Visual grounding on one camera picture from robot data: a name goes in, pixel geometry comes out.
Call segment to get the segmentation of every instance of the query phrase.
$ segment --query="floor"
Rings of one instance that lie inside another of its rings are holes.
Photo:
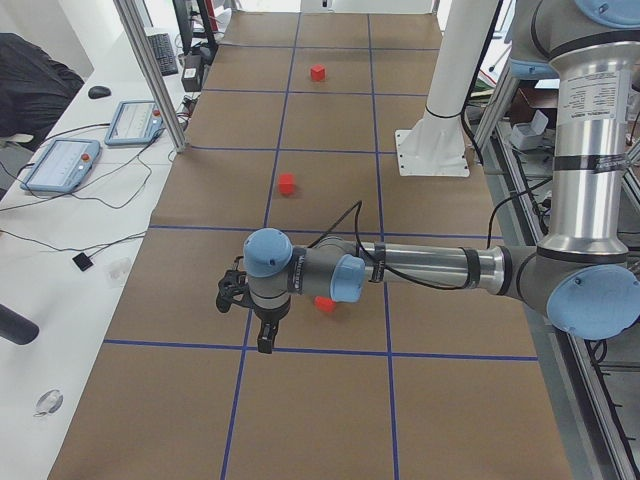
[[[295,298],[271,356],[246,310],[215,308],[250,232],[306,244],[360,199],[366,239],[482,246],[482,170],[400,177],[393,154],[440,38],[425,15],[234,15],[51,479],[571,478],[518,302]]]

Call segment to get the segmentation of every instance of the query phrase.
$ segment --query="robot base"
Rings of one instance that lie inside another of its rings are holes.
[[[396,130],[396,151],[398,168],[402,176],[424,177],[468,177],[469,167],[464,157],[462,128],[434,132],[424,127],[421,119],[413,130]],[[432,137],[426,143],[422,135]],[[431,148],[420,148],[430,144]]]

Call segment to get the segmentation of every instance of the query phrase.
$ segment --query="keyboard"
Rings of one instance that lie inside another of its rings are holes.
[[[176,64],[176,56],[173,54],[171,46],[171,38],[168,33],[158,33],[156,35],[147,36],[149,44],[156,57],[160,73],[162,76],[173,75],[178,73],[178,65]]]

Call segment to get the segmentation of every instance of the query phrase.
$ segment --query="light blue tablet device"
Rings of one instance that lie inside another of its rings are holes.
[[[120,102],[104,143],[111,147],[148,144],[162,128],[162,118],[155,102],[135,100]]]
[[[80,185],[99,155],[100,142],[96,140],[54,140],[20,187],[32,192],[70,193]]]

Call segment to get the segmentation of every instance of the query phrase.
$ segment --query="black cylinder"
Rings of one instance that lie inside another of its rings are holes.
[[[26,345],[32,342],[39,332],[40,329],[35,323],[0,304],[0,337],[18,345]]]

